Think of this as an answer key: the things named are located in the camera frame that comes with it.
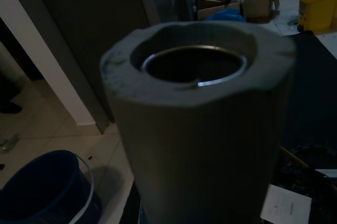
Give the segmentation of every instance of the blue object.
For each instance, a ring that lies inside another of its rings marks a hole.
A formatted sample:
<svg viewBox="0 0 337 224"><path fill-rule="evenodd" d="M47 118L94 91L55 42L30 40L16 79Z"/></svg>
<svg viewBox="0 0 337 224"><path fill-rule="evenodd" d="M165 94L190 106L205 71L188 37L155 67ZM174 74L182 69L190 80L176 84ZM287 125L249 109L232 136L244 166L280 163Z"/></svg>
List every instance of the blue object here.
<svg viewBox="0 0 337 224"><path fill-rule="evenodd" d="M239 10L236 8L226 8L223 9L212 16L209 16L206 21L211 20L231 20L231 21L243 21L245 22L245 19L243 16L240 15Z"/></svg>
<svg viewBox="0 0 337 224"><path fill-rule="evenodd" d="M66 150L44 154L20 169L0 191L0 224L68 224L84 207L90 184L76 155ZM102 203L94 192L76 224L96 224Z"/></svg>

